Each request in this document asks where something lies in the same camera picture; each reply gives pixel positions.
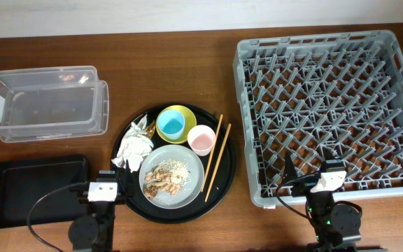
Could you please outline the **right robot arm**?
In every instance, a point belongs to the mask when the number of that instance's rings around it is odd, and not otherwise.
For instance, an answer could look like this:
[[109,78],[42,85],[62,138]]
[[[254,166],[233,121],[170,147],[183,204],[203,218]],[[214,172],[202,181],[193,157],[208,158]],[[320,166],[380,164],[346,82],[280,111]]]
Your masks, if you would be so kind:
[[317,242],[308,244],[305,251],[357,251],[362,208],[352,202],[336,201],[333,196],[344,185],[348,167],[328,150],[324,158],[318,171],[298,176],[286,153],[280,187],[290,186],[293,197],[306,198],[301,217],[313,227]]

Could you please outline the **grey plate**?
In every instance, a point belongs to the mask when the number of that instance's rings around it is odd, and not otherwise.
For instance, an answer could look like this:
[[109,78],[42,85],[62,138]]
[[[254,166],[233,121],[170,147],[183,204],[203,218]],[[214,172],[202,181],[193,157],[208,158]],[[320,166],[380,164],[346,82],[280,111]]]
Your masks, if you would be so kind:
[[[143,192],[146,182],[144,178],[161,161],[178,160],[184,162],[190,171],[189,179],[183,189],[174,196],[159,192],[154,199],[148,199]],[[204,166],[200,158],[189,148],[180,145],[165,145],[152,151],[143,161],[139,170],[139,185],[145,198],[161,209],[179,209],[191,203],[198,196],[204,182]]]

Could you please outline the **white tissue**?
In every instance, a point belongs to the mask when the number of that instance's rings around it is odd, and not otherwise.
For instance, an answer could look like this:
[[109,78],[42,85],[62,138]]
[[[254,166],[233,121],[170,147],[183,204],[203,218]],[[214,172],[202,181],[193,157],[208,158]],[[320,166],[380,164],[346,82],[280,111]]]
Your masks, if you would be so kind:
[[111,162],[118,168],[129,168],[137,172],[141,163],[152,153],[154,144],[146,131],[147,116],[138,123],[132,122],[130,128],[121,138],[120,147]]

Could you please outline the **food scraps and rice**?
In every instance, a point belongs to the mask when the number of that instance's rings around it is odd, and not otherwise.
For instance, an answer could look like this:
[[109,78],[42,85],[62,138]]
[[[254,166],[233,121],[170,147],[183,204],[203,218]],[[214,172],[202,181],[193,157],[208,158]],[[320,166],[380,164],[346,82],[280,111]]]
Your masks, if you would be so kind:
[[184,162],[172,159],[161,161],[146,174],[144,195],[150,200],[158,193],[177,195],[187,183],[189,175],[190,171]]

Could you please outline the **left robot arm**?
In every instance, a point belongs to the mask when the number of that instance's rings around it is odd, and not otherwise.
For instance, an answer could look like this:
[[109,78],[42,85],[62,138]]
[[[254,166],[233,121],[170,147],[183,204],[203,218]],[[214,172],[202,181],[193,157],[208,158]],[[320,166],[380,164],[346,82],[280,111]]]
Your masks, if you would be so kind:
[[86,214],[75,219],[69,227],[72,250],[112,251],[115,208],[125,204],[135,191],[130,169],[101,170],[95,181],[73,185],[69,190],[86,207]]

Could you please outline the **blue cup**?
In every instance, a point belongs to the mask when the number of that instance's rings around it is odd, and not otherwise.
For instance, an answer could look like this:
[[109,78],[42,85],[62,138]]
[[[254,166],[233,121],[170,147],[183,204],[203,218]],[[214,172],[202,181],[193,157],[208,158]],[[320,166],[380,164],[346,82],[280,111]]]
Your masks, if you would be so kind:
[[181,112],[169,109],[158,116],[157,126],[167,139],[177,140],[183,135],[185,118]]

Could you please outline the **gold snack wrapper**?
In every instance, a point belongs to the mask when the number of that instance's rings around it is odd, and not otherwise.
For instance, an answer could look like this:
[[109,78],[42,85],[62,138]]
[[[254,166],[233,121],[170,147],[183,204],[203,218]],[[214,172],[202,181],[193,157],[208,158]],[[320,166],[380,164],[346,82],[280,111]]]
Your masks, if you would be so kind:
[[155,133],[155,128],[156,128],[156,121],[155,121],[155,120],[152,121],[152,122],[149,124],[149,126],[147,126],[147,127],[145,128],[146,136],[147,136],[149,139],[151,139],[151,138],[153,137],[153,135],[154,135],[154,133]]

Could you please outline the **pink cup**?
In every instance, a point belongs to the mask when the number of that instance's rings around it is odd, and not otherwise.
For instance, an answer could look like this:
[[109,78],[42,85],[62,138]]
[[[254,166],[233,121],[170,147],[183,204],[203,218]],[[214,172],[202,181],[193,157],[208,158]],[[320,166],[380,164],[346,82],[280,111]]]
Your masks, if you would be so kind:
[[207,125],[197,125],[188,132],[188,144],[198,156],[208,155],[215,140],[215,132]]

